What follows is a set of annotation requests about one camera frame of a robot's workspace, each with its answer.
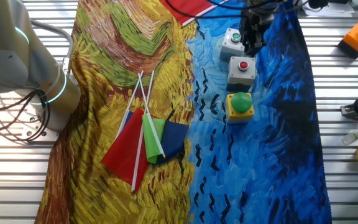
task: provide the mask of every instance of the van gogh painting fabric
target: van gogh painting fabric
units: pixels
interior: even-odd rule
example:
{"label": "van gogh painting fabric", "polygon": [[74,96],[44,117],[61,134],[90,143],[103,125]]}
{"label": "van gogh painting fabric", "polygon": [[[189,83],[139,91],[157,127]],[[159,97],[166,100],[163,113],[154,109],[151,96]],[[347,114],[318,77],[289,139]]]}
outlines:
{"label": "van gogh painting fabric", "polygon": [[[265,34],[252,121],[226,124],[219,48],[239,21],[182,27],[159,0],[80,0],[72,69],[81,102],[51,151],[35,222],[331,223],[313,76],[294,13],[277,15]],[[100,161],[141,70],[145,89],[155,70],[150,112],[191,127],[184,150],[149,165],[132,194]],[[135,94],[132,111],[144,108]]]}

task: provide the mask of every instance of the metal slats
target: metal slats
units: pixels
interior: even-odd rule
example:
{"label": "metal slats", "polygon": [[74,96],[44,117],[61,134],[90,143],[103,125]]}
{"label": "metal slats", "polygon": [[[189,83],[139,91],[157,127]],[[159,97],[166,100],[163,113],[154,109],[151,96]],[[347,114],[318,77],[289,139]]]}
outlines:
{"label": "metal slats", "polygon": [[[31,18],[71,32],[76,0],[25,0],[24,4]],[[300,16],[316,87],[324,169],[334,224],[358,224],[358,163],[354,158],[358,141],[350,146],[340,142],[341,136],[358,128],[358,121],[349,121],[339,112],[341,105],[351,104],[358,98],[358,59],[351,60],[336,49],[343,35],[357,22],[358,10],[353,18]],[[67,53],[68,42],[37,27],[35,33],[60,62]],[[8,103],[9,96],[3,97]],[[7,113],[0,115],[6,122],[11,120]],[[23,127],[23,123],[17,123],[12,131],[20,134]],[[56,139],[56,136],[47,137],[22,146],[0,136],[0,224],[34,222],[50,149]]]}

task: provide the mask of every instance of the white stick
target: white stick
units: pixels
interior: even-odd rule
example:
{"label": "white stick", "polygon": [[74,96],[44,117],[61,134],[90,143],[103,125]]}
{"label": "white stick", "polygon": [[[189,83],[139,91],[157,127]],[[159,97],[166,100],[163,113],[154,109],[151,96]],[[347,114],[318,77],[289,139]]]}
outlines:
{"label": "white stick", "polygon": [[146,99],[147,106],[149,105],[150,92],[152,91],[153,78],[154,78],[154,70],[153,70],[153,72],[152,72],[152,79],[150,79],[149,90],[148,90],[148,92],[147,92],[147,99]]}
{"label": "white stick", "polygon": [[[228,2],[228,0],[224,0],[224,1],[220,2],[218,5],[210,6],[209,8],[207,8],[207,9],[201,11],[200,13],[198,13],[195,17],[202,16],[202,15],[206,14],[207,12],[211,11],[212,9],[218,7],[219,5],[221,5],[221,4],[225,3],[225,2]],[[197,19],[197,18],[195,18],[195,17],[192,17],[192,18],[188,19],[186,22],[184,22],[184,23],[182,24],[182,26],[186,26],[186,25],[188,25],[189,23],[193,22],[195,19]]]}
{"label": "white stick", "polygon": [[[149,103],[150,92],[151,92],[152,83],[153,83],[153,77],[154,77],[154,70],[153,70],[152,79],[151,79],[150,85],[149,85],[149,91],[147,92],[147,99],[145,99],[146,103]],[[137,143],[136,161],[135,161],[134,176],[132,177],[131,192],[134,192],[135,187],[136,187],[137,170],[139,168],[139,159],[140,159],[140,150],[142,150],[142,141],[143,141],[143,124],[140,128],[139,142]]]}
{"label": "white stick", "polygon": [[128,114],[129,114],[129,108],[131,107],[131,104],[132,104],[132,102],[134,101],[135,93],[136,93],[136,91],[137,91],[137,87],[139,86],[139,83],[140,83],[140,80],[138,80],[137,83],[136,83],[134,92],[132,93],[132,96],[131,96],[131,100],[129,101],[128,107],[127,107],[127,109],[125,110],[124,117],[122,118],[121,124],[119,125],[118,132],[117,132],[117,135],[116,135],[115,140],[118,138],[118,135],[119,135],[119,134],[121,133],[121,131],[124,129],[124,125],[125,125],[125,122],[127,121],[127,117],[128,117]]}
{"label": "white stick", "polygon": [[[140,89],[142,90],[143,98],[146,99],[146,96],[144,95],[142,81],[140,81]],[[145,110],[147,110],[147,113],[146,113],[147,119],[148,119],[148,121],[149,121],[149,123],[151,125],[153,136],[154,136],[155,141],[157,142],[158,149],[159,149],[160,153],[162,154],[163,158],[165,159],[166,158],[165,153],[162,150],[161,142],[160,142],[160,139],[158,138],[157,132],[155,130],[155,127],[154,127],[154,124],[153,124],[153,121],[152,121],[152,117],[150,115],[149,107],[147,106],[147,104],[145,105]]]}
{"label": "white stick", "polygon": [[139,142],[137,143],[136,161],[135,161],[134,176],[132,178],[131,192],[134,192],[136,187],[137,170],[139,168],[139,158],[140,158],[140,150],[142,149],[142,141],[143,141],[143,124],[142,127],[140,128]]}

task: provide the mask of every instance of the emergency stop button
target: emergency stop button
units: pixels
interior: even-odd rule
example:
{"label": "emergency stop button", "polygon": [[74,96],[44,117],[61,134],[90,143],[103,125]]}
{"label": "emergency stop button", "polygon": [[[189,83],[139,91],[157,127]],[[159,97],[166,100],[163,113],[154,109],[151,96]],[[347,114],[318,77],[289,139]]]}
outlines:
{"label": "emergency stop button", "polygon": [[247,62],[240,62],[239,63],[239,70],[244,72],[248,69],[248,63]]}

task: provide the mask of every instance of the red flag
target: red flag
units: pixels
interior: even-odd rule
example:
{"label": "red flag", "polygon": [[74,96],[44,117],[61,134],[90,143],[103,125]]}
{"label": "red flag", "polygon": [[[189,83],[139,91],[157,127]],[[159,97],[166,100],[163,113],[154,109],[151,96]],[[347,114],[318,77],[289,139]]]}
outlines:
{"label": "red flag", "polygon": [[[143,113],[144,112],[139,108],[135,110],[134,114],[101,161],[120,179],[130,185],[132,184],[132,178],[134,176],[137,145],[139,142],[140,129],[142,127]],[[140,183],[143,180],[148,164],[143,140],[139,157],[135,191],[139,188]]]}
{"label": "red flag", "polygon": [[[207,13],[209,10],[214,9],[213,5],[206,0],[168,0],[169,3],[181,12],[195,16],[203,11]],[[189,21],[193,19],[188,16],[184,16],[175,10],[173,10],[167,3],[166,0],[160,0],[160,2],[172,13],[173,16],[180,22],[182,25],[187,25]]]}

